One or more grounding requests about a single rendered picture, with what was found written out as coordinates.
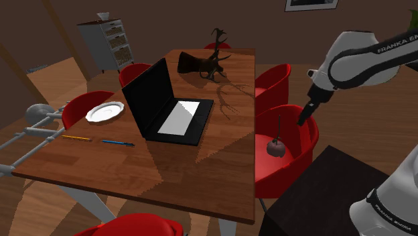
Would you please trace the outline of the dark red apple with stem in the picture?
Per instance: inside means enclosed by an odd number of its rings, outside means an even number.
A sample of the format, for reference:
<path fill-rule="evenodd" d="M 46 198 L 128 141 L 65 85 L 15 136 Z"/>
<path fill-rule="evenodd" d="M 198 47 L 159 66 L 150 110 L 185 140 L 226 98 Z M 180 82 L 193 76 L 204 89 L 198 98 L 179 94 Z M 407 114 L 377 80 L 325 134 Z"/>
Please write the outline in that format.
<path fill-rule="evenodd" d="M 285 155 L 286 147 L 285 147 L 285 144 L 281 141 L 280 133 L 281 133 L 281 116 L 279 115 L 279 126 L 278 126 L 277 137 L 272 139 L 267 144 L 267 153 L 270 156 L 282 158 Z"/>

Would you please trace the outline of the dark robot stand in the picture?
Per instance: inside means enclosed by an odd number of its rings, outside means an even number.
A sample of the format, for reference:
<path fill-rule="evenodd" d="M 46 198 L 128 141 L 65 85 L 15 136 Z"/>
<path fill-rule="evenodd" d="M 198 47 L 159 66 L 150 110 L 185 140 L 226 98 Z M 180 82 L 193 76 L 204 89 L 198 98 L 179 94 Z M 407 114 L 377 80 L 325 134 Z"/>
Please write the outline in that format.
<path fill-rule="evenodd" d="M 259 236 L 359 236 L 349 208 L 388 177 L 329 145 L 269 207 Z"/>

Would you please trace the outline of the green plant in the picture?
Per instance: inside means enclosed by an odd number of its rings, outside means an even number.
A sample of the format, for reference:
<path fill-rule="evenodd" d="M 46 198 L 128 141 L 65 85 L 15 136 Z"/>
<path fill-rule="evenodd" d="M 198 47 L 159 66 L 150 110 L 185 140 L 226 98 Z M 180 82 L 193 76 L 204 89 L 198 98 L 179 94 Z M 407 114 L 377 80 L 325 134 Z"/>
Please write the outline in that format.
<path fill-rule="evenodd" d="M 410 9 L 411 20 L 409 23 L 408 30 L 413 30 L 418 28 L 418 10 Z"/>

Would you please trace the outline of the dark deer antler figure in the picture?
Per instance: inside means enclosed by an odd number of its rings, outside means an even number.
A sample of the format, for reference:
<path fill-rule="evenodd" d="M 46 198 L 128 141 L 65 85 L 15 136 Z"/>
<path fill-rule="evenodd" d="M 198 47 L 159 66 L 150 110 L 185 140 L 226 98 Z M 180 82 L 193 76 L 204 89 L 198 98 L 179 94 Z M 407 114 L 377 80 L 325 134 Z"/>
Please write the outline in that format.
<path fill-rule="evenodd" d="M 226 39 L 220 41 L 221 35 L 225 34 L 222 29 L 215 28 L 212 31 L 212 34 L 214 32 L 216 32 L 216 44 L 220 44 L 226 41 Z M 177 72 L 180 74 L 199 72 L 201 78 L 205 78 L 218 83 L 218 81 L 214 80 L 214 75 L 216 73 L 219 73 L 220 76 L 226 78 L 226 76 L 222 73 L 224 69 L 221 67 L 221 65 L 219 65 L 219 62 L 229 58 L 229 56 L 219 58 L 219 51 L 220 48 L 215 47 L 213 54 L 209 58 L 197 58 L 186 52 L 181 52 L 178 60 Z"/>

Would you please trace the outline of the wooden table with grey legs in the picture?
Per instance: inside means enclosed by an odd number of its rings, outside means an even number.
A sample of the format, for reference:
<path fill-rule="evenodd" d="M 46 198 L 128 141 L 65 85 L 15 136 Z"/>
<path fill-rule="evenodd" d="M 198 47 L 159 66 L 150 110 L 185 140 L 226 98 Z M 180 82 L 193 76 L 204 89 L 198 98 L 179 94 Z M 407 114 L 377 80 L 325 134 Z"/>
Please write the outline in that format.
<path fill-rule="evenodd" d="M 222 236 L 255 222 L 255 51 L 222 50 L 218 83 L 177 72 L 179 50 L 167 53 L 177 98 L 214 101 L 197 146 L 147 141 L 129 109 L 95 125 L 85 120 L 29 157 L 14 176 L 57 184 L 100 204 L 105 194 L 216 217 Z M 101 140 L 134 143 L 134 147 Z"/>

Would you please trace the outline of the black open laptop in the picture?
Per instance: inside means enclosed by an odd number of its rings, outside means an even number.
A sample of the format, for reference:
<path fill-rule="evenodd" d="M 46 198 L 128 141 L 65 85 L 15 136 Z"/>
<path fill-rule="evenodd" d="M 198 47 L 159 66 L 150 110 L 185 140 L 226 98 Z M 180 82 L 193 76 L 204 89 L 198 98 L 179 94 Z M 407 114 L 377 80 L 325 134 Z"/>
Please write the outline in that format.
<path fill-rule="evenodd" d="M 214 101 L 176 98 L 165 58 L 122 88 L 143 138 L 197 146 Z"/>

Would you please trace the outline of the blue pen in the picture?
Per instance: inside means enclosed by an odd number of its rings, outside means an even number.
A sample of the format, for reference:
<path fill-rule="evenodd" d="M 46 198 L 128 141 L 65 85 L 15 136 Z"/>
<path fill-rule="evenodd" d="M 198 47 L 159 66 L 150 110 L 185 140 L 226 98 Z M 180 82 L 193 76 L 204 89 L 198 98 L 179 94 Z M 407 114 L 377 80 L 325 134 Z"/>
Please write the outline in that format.
<path fill-rule="evenodd" d="M 134 143 L 129 143 L 129 142 L 122 142 L 122 141 L 112 141 L 112 140 L 101 140 L 103 143 L 111 143 L 111 144 L 117 144 L 117 145 L 125 145 L 125 146 L 130 146 L 130 147 L 134 147 L 135 144 Z"/>

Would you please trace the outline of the white plate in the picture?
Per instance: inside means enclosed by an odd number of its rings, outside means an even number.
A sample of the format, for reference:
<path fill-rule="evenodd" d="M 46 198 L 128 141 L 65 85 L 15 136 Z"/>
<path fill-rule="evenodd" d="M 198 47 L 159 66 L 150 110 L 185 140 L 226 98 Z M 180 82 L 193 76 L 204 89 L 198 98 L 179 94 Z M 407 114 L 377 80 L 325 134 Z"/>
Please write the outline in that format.
<path fill-rule="evenodd" d="M 116 117 L 125 108 L 119 101 L 111 101 L 92 108 L 85 116 L 88 122 L 98 123 Z"/>

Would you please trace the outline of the grey chest of drawers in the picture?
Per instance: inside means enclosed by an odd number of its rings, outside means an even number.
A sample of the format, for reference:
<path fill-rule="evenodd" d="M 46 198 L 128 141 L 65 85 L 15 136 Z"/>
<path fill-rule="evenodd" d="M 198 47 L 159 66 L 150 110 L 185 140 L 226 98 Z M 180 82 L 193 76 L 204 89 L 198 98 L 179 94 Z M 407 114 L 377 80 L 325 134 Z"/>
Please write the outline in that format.
<path fill-rule="evenodd" d="M 120 72 L 135 59 L 120 18 L 95 20 L 77 25 L 98 69 Z"/>

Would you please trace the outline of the yellow pencil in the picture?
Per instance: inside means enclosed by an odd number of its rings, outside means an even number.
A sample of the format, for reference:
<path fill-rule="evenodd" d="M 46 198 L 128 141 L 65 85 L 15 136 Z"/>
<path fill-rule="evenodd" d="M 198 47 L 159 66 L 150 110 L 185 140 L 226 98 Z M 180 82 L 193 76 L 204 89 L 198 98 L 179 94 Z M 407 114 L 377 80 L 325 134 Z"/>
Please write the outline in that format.
<path fill-rule="evenodd" d="M 62 135 L 61 137 L 66 138 L 66 139 L 78 140 L 78 141 L 92 142 L 92 139 L 91 138 L 87 138 L 87 137 L 77 137 L 77 136 L 71 136 L 71 135 Z"/>

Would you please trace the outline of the framed wall picture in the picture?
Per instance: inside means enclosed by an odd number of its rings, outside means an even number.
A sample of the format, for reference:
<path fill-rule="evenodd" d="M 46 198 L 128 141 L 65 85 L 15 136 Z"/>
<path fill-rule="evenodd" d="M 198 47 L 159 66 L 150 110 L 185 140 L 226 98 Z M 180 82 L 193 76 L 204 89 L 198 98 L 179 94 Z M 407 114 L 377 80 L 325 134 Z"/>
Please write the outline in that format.
<path fill-rule="evenodd" d="M 285 12 L 335 9 L 339 0 L 286 0 Z"/>

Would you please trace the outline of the grey metal tube frame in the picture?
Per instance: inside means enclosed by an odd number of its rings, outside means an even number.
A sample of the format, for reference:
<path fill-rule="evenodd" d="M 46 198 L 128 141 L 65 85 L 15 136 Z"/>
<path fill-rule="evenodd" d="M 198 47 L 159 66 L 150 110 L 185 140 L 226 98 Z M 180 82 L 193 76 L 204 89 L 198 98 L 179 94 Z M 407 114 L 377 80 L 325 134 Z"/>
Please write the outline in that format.
<path fill-rule="evenodd" d="M 61 128 L 59 130 L 51 130 L 51 129 L 44 129 L 42 126 L 48 125 L 53 122 L 55 119 L 62 118 L 62 112 L 64 111 L 64 106 L 60 107 L 57 111 L 54 110 L 53 107 L 46 105 L 46 104 L 34 104 L 30 106 L 25 112 L 25 120 L 27 123 L 31 125 L 31 127 L 25 127 L 22 132 L 14 133 L 13 138 L 6 141 L 5 143 L 0 145 L 0 150 L 6 148 L 13 142 L 27 136 L 35 136 L 35 137 L 44 137 L 45 140 L 30 150 L 28 153 L 20 157 L 11 165 L 4 165 L 0 164 L 0 177 L 3 176 L 12 176 L 12 171 L 32 156 L 34 153 L 39 151 L 48 143 L 54 141 L 57 137 L 59 137 L 64 131 L 65 128 Z"/>

